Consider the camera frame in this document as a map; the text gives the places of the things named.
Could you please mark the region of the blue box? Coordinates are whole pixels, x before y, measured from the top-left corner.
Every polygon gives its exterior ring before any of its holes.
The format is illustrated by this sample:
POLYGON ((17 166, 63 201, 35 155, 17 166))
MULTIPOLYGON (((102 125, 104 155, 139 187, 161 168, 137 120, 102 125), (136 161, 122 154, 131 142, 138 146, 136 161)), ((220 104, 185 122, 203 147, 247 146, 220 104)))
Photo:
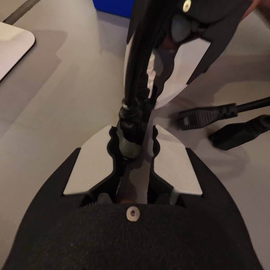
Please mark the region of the blue box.
POLYGON ((93 0, 93 4, 98 11, 130 18, 134 0, 93 0))

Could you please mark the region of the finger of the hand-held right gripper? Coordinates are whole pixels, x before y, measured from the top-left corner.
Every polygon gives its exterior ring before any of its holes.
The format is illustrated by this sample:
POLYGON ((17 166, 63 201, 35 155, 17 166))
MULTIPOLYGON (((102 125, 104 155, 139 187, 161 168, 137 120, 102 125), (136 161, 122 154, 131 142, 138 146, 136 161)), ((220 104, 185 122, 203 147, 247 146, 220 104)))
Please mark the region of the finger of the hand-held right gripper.
POLYGON ((130 72, 129 72, 129 60, 130 60, 130 51, 133 44, 133 37, 131 36, 130 41, 126 46, 125 57, 124 57, 124 90, 126 91, 126 83, 129 82, 130 72))
POLYGON ((187 87, 187 82, 210 46, 210 42, 198 38, 180 46, 174 58, 171 76, 165 81, 162 93, 156 100, 154 109, 158 109, 187 87))

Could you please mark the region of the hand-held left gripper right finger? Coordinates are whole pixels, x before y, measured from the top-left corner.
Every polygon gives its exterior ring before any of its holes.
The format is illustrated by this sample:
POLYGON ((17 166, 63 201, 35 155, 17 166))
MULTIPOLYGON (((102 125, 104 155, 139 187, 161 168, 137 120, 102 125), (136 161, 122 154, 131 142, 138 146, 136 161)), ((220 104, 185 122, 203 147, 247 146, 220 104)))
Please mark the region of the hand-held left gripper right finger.
POLYGON ((171 133, 155 125, 147 203, 155 204, 162 196, 168 204, 184 205, 183 195, 203 195, 187 149, 171 133))

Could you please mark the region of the chunky black plug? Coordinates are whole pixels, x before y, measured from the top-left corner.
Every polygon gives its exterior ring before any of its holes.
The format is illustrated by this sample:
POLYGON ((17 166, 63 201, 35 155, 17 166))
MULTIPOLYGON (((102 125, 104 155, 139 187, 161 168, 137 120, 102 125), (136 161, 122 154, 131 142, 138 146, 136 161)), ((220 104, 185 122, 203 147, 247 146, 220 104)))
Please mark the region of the chunky black plug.
POLYGON ((270 116, 260 115, 244 123, 228 124, 208 136, 212 145, 220 150, 230 150, 256 139, 270 130, 270 116))

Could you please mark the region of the grey desk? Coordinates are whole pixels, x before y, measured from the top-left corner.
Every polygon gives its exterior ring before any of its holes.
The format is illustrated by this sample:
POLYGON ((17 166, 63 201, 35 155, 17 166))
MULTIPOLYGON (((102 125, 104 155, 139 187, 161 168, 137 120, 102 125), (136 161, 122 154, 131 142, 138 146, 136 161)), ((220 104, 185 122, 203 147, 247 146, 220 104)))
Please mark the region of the grey desk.
MULTIPOLYGON (((116 124, 128 25, 92 1, 40 1, 15 23, 36 43, 1 82, 1 248, 12 245, 35 194, 69 154, 116 124)), ((151 119, 177 134, 173 112, 267 96, 267 60, 269 26, 256 11, 208 72, 151 119)))

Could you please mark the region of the person's right hand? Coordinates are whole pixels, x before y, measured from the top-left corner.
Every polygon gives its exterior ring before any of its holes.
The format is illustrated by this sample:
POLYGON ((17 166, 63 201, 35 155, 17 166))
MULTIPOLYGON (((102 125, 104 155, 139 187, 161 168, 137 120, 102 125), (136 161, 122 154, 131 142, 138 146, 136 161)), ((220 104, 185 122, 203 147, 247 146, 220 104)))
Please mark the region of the person's right hand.
POLYGON ((270 0, 253 0, 241 20, 245 19, 255 9, 258 9, 262 16, 270 21, 270 0))

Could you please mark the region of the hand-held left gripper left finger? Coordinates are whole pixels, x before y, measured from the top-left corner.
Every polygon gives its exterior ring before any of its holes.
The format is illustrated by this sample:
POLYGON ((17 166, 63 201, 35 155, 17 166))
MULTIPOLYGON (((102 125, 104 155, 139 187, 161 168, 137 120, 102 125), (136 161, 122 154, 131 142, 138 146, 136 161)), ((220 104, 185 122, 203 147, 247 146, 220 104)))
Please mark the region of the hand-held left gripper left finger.
POLYGON ((108 125, 82 145, 63 195, 116 196, 121 162, 116 132, 116 127, 108 125))

